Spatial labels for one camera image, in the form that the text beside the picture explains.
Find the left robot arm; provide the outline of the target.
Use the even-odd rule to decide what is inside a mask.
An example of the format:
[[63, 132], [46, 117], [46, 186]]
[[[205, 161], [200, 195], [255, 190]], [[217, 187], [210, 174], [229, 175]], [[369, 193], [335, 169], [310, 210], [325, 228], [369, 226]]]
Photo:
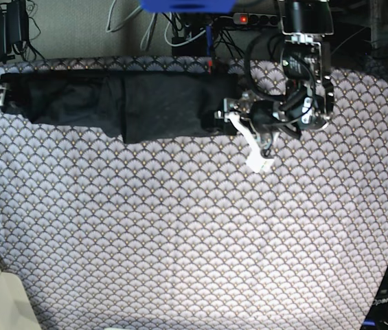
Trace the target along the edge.
[[323, 40], [334, 33], [328, 1], [278, 1], [276, 8], [284, 36], [279, 61], [285, 94], [261, 91], [251, 75], [251, 55], [265, 37], [260, 35], [244, 55], [248, 90], [239, 99], [224, 99], [213, 120], [220, 130], [234, 128], [243, 136], [250, 148], [245, 164], [255, 173], [271, 169], [271, 147], [279, 133], [298, 140], [303, 131], [324, 129], [334, 108], [330, 46]]

